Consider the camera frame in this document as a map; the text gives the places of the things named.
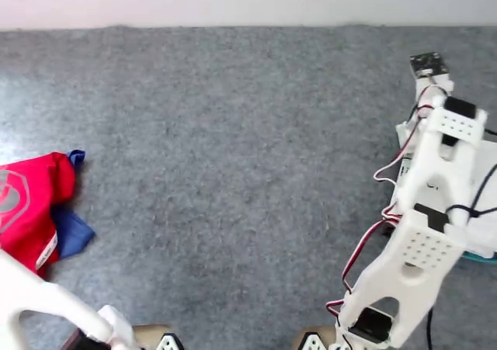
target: red wire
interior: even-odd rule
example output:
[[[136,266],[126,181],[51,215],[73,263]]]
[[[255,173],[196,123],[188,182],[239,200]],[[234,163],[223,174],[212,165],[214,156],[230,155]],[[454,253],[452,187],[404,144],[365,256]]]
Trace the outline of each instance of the red wire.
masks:
[[[343,269],[342,272],[342,283],[346,287],[347,291],[349,293],[352,293],[352,287],[350,284],[346,281],[347,274],[349,273],[350,269],[352,268],[353,264],[356,262],[357,258],[360,255],[360,252],[363,250],[364,245],[366,245],[367,241],[370,239],[371,235],[374,234],[374,232],[380,228],[381,225],[383,225],[386,222],[386,220],[379,220],[376,222],[373,226],[371,226],[366,233],[361,237],[359,244],[356,246],[356,250],[352,253],[352,255],[349,258],[349,261],[347,262],[345,268]]]

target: electrical cable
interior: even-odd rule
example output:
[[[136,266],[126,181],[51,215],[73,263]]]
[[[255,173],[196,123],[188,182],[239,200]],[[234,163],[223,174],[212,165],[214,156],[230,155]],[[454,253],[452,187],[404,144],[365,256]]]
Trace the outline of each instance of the electrical cable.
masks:
[[[428,317],[426,318],[426,344],[428,345],[428,350],[433,350],[432,320],[433,320],[433,307],[429,309]]]
[[[352,255],[349,258],[349,261],[345,265],[345,268],[343,269],[342,272],[342,283],[347,289],[349,293],[352,293],[352,287],[350,284],[346,281],[347,274],[349,273],[350,269],[352,268],[353,264],[356,262],[357,258],[360,255],[360,252],[363,250],[364,245],[366,245],[367,241],[370,239],[371,235],[374,234],[374,232],[382,226],[386,220],[379,220],[373,226],[371,226],[365,233],[364,235],[360,238],[359,243],[356,246],[356,249],[352,253]]]
[[[486,209],[486,210],[476,210],[475,209],[476,206],[478,205],[479,199],[481,198],[481,194],[483,193],[483,190],[485,189],[486,185],[488,184],[488,181],[490,180],[490,178],[494,175],[495,170],[497,170],[497,164],[492,166],[492,168],[488,171],[487,175],[483,178],[483,181],[481,181],[480,187],[478,188],[478,191],[474,195],[473,202],[471,203],[470,206],[465,206],[462,204],[453,204],[447,208],[445,213],[448,213],[453,209],[462,209],[462,210],[466,210],[469,213],[470,218],[478,218],[479,216],[482,216],[484,214],[493,213],[493,212],[497,211],[497,206],[490,208],[490,209]]]
[[[497,131],[494,131],[494,130],[490,130],[490,129],[485,129],[485,132],[486,132],[487,134],[490,134],[490,135],[495,135],[495,136],[497,136]]]
[[[418,107],[419,105],[419,102],[421,102],[421,98],[423,95],[425,95],[425,93],[431,89],[431,88],[438,88],[440,90],[442,90],[443,94],[445,94],[445,96],[448,96],[449,95],[449,92],[443,88],[442,86],[438,85],[437,83],[432,83],[428,86],[426,86],[420,93],[419,93],[419,96],[418,98],[416,99],[416,102],[414,103],[414,105],[412,106],[412,109],[411,109],[411,112],[409,113],[409,117],[407,118],[406,121],[410,121],[412,116],[414,115],[414,112],[416,112],[416,108]]]
[[[378,170],[375,171],[373,174],[373,178],[377,182],[389,182],[392,185],[397,185],[397,182],[394,181],[391,178],[386,178],[386,177],[378,177],[378,175],[381,172],[384,172],[388,168],[391,168],[395,164],[397,164],[403,157],[405,152],[407,151],[407,148],[409,146],[409,143],[411,142],[411,139],[414,137],[414,134],[416,130],[418,129],[419,124],[421,123],[422,120],[425,119],[425,117],[420,117],[419,112],[422,111],[423,109],[433,109],[433,107],[429,104],[423,104],[422,106],[417,107],[417,114],[418,114],[418,120],[416,121],[414,127],[412,128],[411,133],[409,134],[408,138],[405,140],[404,144],[402,145],[401,149],[398,151],[398,153],[394,156],[394,158],[385,166],[379,168]]]

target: carpet floor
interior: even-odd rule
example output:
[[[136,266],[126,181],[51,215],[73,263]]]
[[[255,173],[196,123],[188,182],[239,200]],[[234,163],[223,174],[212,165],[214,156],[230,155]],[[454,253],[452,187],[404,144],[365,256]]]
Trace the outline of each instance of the carpet floor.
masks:
[[[333,322],[323,304],[343,296],[342,268],[391,195],[372,174],[413,103],[408,57],[433,50],[497,128],[496,28],[0,33],[0,160],[87,151],[75,209],[98,236],[53,282],[133,324],[170,324],[187,349],[288,349]],[[353,277],[386,242],[372,238]],[[496,277],[457,263],[435,349],[493,348]],[[22,322],[35,350],[72,329]]]

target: black wire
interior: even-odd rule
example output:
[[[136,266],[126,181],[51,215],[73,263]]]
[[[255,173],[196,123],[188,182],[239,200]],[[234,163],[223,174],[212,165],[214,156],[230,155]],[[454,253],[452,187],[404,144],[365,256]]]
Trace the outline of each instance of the black wire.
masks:
[[[336,323],[339,325],[339,327],[341,327],[342,325],[340,324],[340,319],[339,317],[336,317]],[[345,335],[342,334],[342,337],[343,339],[345,340],[345,342],[347,343],[347,345],[349,346],[350,350],[354,350],[354,348],[352,347],[352,345],[350,344],[349,340],[347,340],[347,337],[345,337]]]
[[[428,317],[426,318],[426,344],[428,345],[428,350],[433,350],[432,319],[433,319],[433,307],[429,309]]]
[[[487,134],[490,134],[490,135],[495,135],[495,136],[497,136],[497,131],[494,131],[494,130],[490,130],[490,129],[485,129],[485,132],[486,132]]]
[[[476,206],[478,205],[478,201],[481,197],[481,194],[483,193],[483,190],[485,189],[486,185],[488,184],[488,181],[490,178],[494,175],[495,170],[497,170],[497,164],[492,166],[492,168],[488,171],[487,175],[483,178],[483,181],[480,184],[480,187],[478,188],[478,191],[476,192],[476,195],[474,196],[473,203],[471,203],[471,206],[465,206],[462,204],[454,204],[451,205],[447,208],[445,213],[448,213],[452,209],[462,209],[466,210],[469,213],[470,218],[478,218],[479,216],[482,216],[484,214],[489,214],[497,211],[497,207],[493,207],[490,209],[486,210],[476,210]]]

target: red fabric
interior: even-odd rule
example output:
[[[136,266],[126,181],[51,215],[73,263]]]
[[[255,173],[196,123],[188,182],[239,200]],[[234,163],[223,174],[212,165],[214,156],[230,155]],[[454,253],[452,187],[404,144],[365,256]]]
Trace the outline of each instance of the red fabric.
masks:
[[[50,205],[68,201],[75,187],[75,171],[65,154],[0,165],[0,245],[28,269],[43,276],[58,260],[57,249],[42,266],[36,262],[52,241],[55,224]]]

